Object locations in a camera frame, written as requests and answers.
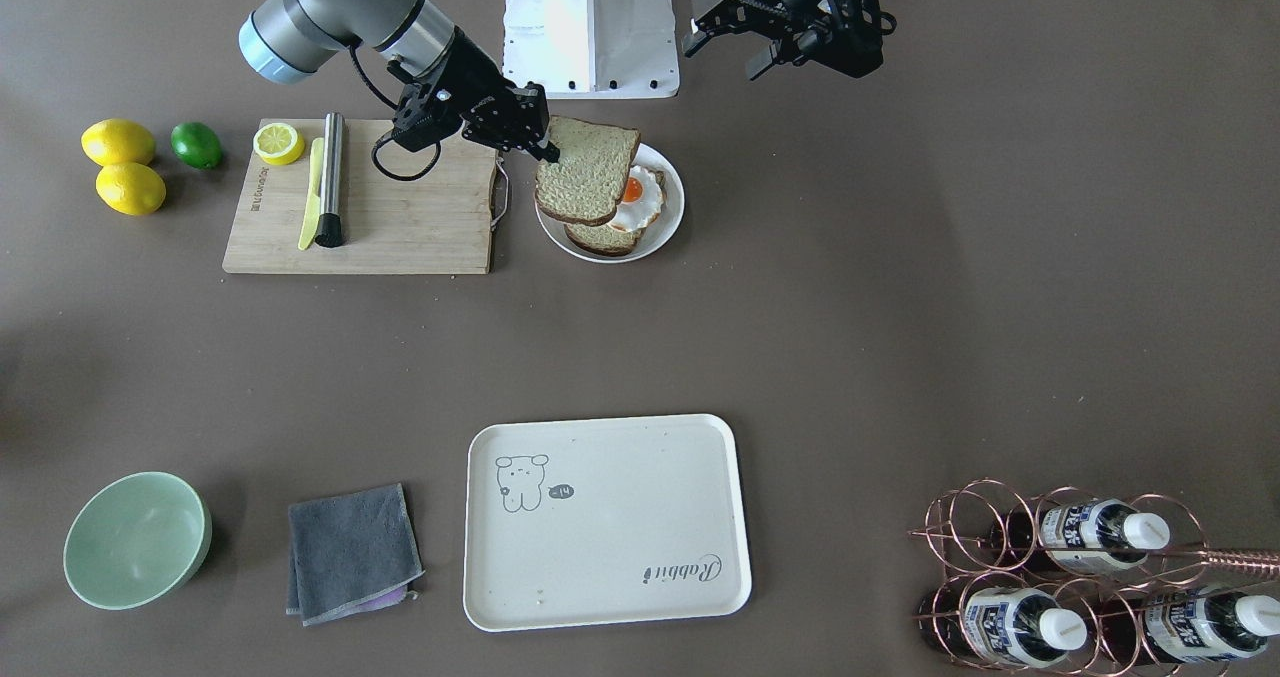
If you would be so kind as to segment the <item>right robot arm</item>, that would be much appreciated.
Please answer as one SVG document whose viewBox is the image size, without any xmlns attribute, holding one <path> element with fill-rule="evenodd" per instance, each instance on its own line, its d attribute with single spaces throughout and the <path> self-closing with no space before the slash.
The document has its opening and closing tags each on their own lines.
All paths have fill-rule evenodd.
<svg viewBox="0 0 1280 677">
<path fill-rule="evenodd" d="M 238 35 L 265 79 L 296 84 L 366 45 L 403 84 L 387 139 L 417 150 L 452 134 L 557 163 L 541 84 L 518 86 L 429 0 L 266 0 Z"/>
</svg>

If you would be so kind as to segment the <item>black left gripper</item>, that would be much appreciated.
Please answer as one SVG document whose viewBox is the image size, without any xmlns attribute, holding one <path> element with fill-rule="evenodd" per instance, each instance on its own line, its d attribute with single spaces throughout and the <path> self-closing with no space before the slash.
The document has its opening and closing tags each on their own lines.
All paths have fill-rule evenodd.
<svg viewBox="0 0 1280 677">
<path fill-rule="evenodd" d="M 682 58 L 718 36 L 751 33 L 769 44 L 745 63 L 748 81 L 805 63 L 864 77 L 883 65 L 883 38 L 896 26 L 879 0 L 700 0 L 682 36 Z"/>
</svg>

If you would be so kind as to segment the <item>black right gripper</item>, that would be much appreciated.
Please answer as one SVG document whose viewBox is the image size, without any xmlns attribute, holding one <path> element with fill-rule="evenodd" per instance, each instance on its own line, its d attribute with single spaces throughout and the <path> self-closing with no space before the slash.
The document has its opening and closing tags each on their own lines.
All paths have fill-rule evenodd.
<svg viewBox="0 0 1280 677">
<path fill-rule="evenodd" d="M 485 147 L 524 150 L 539 161 L 558 163 L 561 150 L 548 138 L 548 127 L 544 86 L 512 83 L 457 27 L 443 58 L 404 84 L 390 139 L 417 152 L 461 133 Z"/>
</svg>

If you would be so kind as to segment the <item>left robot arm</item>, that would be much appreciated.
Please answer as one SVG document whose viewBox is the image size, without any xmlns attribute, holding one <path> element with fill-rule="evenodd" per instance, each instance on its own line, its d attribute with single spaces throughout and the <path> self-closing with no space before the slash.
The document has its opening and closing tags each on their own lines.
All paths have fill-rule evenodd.
<svg viewBox="0 0 1280 677">
<path fill-rule="evenodd" d="M 691 31 L 681 52 L 692 58 L 712 38 L 758 35 L 768 47 L 745 65 L 755 81 L 773 67 L 818 63 L 864 77 L 883 65 L 883 38 L 897 27 L 879 0 L 692 0 Z"/>
</svg>

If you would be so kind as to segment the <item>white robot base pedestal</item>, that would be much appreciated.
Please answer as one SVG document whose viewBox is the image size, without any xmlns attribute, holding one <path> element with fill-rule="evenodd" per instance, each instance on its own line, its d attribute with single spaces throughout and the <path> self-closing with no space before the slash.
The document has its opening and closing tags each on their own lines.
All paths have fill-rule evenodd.
<svg viewBox="0 0 1280 677">
<path fill-rule="evenodd" d="M 672 0 L 506 0 L 502 74 L 547 99 L 678 93 Z"/>
</svg>

